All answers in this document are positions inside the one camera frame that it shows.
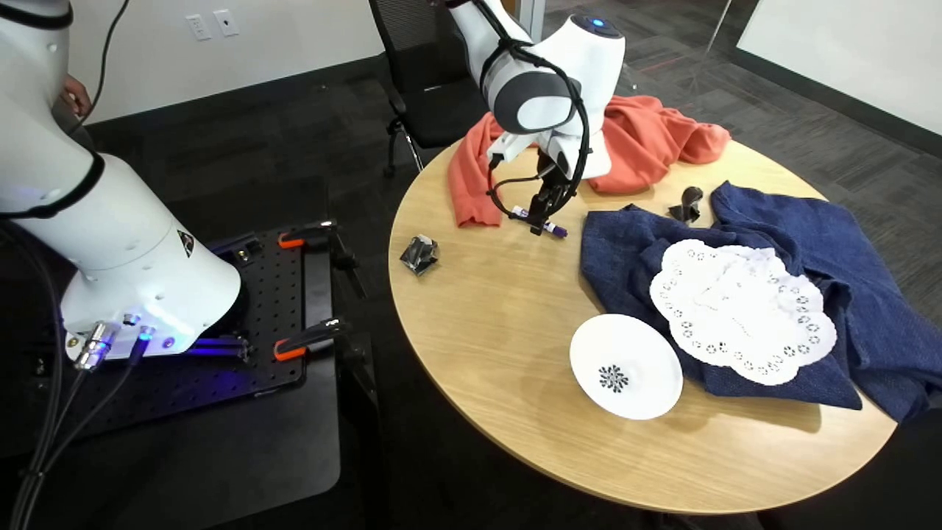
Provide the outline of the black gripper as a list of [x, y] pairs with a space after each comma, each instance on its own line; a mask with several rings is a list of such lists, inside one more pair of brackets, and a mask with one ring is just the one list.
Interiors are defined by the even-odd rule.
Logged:
[[537, 191], [530, 200], [526, 218], [532, 223], [545, 223], [552, 212], [560, 212], [570, 198], [568, 162], [552, 160], [549, 154], [537, 156]]

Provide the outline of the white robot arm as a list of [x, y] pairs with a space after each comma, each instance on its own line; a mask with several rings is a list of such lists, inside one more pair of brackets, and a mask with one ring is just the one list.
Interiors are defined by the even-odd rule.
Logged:
[[468, 75], [499, 128], [487, 166], [537, 150], [537, 184], [523, 212], [508, 212], [540, 234], [583, 179], [613, 172], [604, 112], [615, 97], [626, 39], [580, 10], [548, 39], [532, 42], [499, 0], [446, 0]]

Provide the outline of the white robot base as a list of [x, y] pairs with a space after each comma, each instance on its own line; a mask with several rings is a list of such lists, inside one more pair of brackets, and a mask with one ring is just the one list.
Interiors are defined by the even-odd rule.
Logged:
[[56, 120], [71, 22], [71, 0], [0, 4], [0, 218], [75, 269], [58, 300], [71, 363], [186, 353], [240, 276], [122, 160]]

